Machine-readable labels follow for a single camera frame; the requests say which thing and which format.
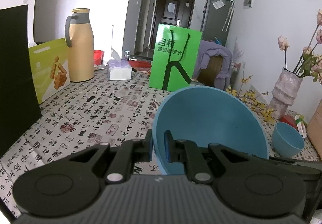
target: small blue bowl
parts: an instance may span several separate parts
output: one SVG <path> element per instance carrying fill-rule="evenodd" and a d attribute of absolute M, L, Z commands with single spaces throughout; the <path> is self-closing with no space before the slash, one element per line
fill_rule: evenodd
<path fill-rule="evenodd" d="M 301 134 L 284 122 L 278 122 L 275 125 L 272 141 L 275 150 L 285 157 L 295 156 L 305 145 Z"/>

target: thermos handle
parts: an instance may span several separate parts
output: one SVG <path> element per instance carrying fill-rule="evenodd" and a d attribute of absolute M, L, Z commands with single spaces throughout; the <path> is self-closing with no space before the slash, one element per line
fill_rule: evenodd
<path fill-rule="evenodd" d="M 69 48 L 71 48 L 71 40 L 69 37 L 69 26 L 70 26 L 70 21 L 72 19 L 77 19 L 77 16 L 68 16 L 65 24 L 65 38 L 66 38 L 66 44 Z"/>

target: table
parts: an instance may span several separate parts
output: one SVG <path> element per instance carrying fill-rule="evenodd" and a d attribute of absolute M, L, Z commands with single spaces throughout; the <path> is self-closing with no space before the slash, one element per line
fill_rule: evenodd
<path fill-rule="evenodd" d="M 129 81 L 109 81 L 107 70 L 83 83 L 71 83 L 43 102 L 41 118 L 0 159 L 0 197 L 18 217 L 12 185 L 27 170 L 76 153 L 100 142 L 119 146 L 123 141 L 144 138 L 152 128 L 155 113 L 170 92 L 149 88 L 149 76 L 132 73 Z M 271 156 L 274 124 L 264 122 Z M 319 161 L 311 142 L 296 159 Z M 161 174 L 155 154 L 149 163 L 137 163 L 135 174 Z"/>

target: doorway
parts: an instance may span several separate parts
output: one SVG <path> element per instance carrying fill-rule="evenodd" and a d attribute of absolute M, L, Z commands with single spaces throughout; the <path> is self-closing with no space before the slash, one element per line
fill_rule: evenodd
<path fill-rule="evenodd" d="M 159 24 L 169 24 L 189 28 L 195 0 L 157 0 L 150 48 L 154 49 Z"/>
<path fill-rule="evenodd" d="M 134 48 L 134 52 L 136 54 L 139 54 L 143 51 L 144 37 L 145 37 L 145 31 L 147 28 L 150 1 L 151 0 L 141 0 L 141 7 L 140 7 L 139 19 L 137 22 L 135 48 Z"/>

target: thermos lid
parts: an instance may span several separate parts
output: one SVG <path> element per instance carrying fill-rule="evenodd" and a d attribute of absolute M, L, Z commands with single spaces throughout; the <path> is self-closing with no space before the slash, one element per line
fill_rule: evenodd
<path fill-rule="evenodd" d="M 77 8 L 77 9 L 73 9 L 71 12 L 75 12 L 75 13 L 89 13 L 90 9 L 87 8 Z"/>

